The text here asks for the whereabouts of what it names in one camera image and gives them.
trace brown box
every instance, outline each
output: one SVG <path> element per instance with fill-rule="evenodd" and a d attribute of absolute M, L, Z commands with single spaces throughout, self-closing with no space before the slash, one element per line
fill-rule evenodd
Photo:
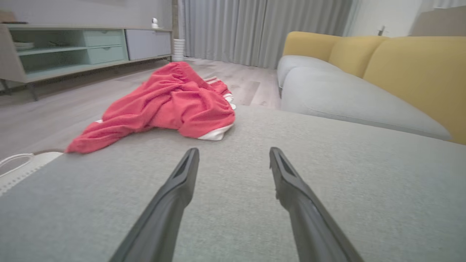
<path fill-rule="evenodd" d="M 16 22 L 13 12 L 0 10 L 0 22 Z"/>

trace cabinet door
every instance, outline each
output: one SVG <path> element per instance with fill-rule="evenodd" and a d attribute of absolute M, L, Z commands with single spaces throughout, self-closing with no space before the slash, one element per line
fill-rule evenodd
<path fill-rule="evenodd" d="M 126 43 L 130 60 L 171 53 L 170 32 L 127 29 Z"/>

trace curtain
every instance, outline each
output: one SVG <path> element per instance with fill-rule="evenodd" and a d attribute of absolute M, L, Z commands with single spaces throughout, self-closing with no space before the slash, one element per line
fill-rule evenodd
<path fill-rule="evenodd" d="M 185 0 L 186 55 L 276 68 L 292 31 L 343 35 L 352 0 Z"/>

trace red clothing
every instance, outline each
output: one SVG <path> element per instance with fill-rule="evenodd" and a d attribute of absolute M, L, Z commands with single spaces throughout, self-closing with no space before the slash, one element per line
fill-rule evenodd
<path fill-rule="evenodd" d="M 177 129 L 185 137 L 199 138 L 233 124 L 234 111 L 223 97 L 227 93 L 225 84 L 207 84 L 188 63 L 170 63 L 115 101 L 103 114 L 103 122 L 91 123 L 66 152 L 94 152 L 153 127 Z"/>

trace white wall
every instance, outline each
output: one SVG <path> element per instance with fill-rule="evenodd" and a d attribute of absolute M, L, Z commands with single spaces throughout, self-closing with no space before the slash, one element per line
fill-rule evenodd
<path fill-rule="evenodd" d="M 30 24 L 171 28 L 171 0 L 0 0 L 0 9 L 13 11 Z"/>
<path fill-rule="evenodd" d="M 422 2 L 423 0 L 355 0 L 359 8 L 347 35 L 377 35 L 377 30 L 385 25 L 385 36 L 407 36 Z"/>

